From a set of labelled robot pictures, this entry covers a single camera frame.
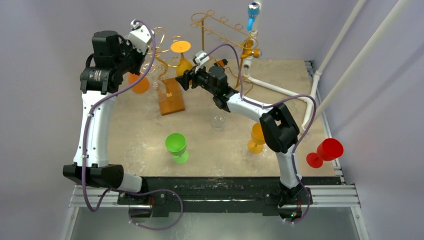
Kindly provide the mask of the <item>clear glass front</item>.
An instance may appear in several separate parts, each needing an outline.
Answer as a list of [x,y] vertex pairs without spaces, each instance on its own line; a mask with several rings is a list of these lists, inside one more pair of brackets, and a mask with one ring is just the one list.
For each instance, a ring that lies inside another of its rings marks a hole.
[[147,100],[150,103],[161,103],[167,98],[167,90],[165,84],[156,78],[157,70],[153,64],[148,71],[148,63],[141,67],[141,74],[146,73],[145,77],[139,82],[146,93]]

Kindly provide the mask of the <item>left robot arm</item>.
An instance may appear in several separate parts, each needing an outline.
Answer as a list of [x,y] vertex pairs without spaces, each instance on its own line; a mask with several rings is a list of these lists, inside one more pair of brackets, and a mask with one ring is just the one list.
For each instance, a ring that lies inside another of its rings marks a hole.
[[93,34],[93,53],[80,74],[83,114],[79,143],[72,164],[62,170],[64,177],[78,185],[130,192],[130,199],[138,205],[148,201],[149,191],[142,186],[142,177],[109,163],[108,139],[115,94],[124,74],[140,72],[151,41],[146,30],[133,30],[127,37],[112,30]]

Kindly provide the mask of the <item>gold scroll glass rack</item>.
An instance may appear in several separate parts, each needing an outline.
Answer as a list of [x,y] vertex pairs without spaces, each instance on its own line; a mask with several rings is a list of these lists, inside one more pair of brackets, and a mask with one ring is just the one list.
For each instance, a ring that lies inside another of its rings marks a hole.
[[159,106],[162,116],[185,110],[184,100],[180,90],[180,85],[176,82],[176,67],[180,60],[180,54],[171,51],[170,46],[162,47],[166,41],[166,31],[161,26],[153,28],[155,39],[155,54],[149,52],[147,58],[154,56],[153,65],[157,70],[155,77],[162,81],[166,87],[166,100],[160,103],[153,103]]

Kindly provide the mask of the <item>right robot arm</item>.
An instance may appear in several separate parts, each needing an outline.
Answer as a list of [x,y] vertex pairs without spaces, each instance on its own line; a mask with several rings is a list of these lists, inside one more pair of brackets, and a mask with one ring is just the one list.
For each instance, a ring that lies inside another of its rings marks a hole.
[[259,124],[266,145],[275,152],[280,172],[280,196],[288,204],[300,198],[304,189],[298,170],[296,150],[300,129],[283,101],[265,104],[242,95],[228,83],[221,66],[186,70],[176,81],[187,91],[201,87],[213,96],[215,105],[228,113],[239,114]]

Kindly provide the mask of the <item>orange plastic goblet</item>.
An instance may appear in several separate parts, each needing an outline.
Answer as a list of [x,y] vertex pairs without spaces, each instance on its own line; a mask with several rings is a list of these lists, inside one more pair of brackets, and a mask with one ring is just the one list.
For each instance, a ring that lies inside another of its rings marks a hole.
[[[135,83],[140,78],[140,75],[130,73],[128,75],[128,84],[131,85]],[[135,94],[146,93],[150,88],[150,82],[148,77],[144,77],[139,83],[131,88]]]

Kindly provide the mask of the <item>clear glass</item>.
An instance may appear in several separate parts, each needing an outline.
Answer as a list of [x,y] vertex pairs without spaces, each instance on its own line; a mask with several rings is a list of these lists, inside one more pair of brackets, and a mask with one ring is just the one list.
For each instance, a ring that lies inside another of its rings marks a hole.
[[139,82],[146,93],[147,100],[150,103],[161,103],[167,98],[167,90],[165,84],[156,78],[157,70],[153,64],[148,71],[148,63],[141,67],[141,74],[146,73],[145,77]]
[[223,110],[214,110],[211,114],[211,125],[212,128],[216,131],[221,131],[227,119],[227,113]]

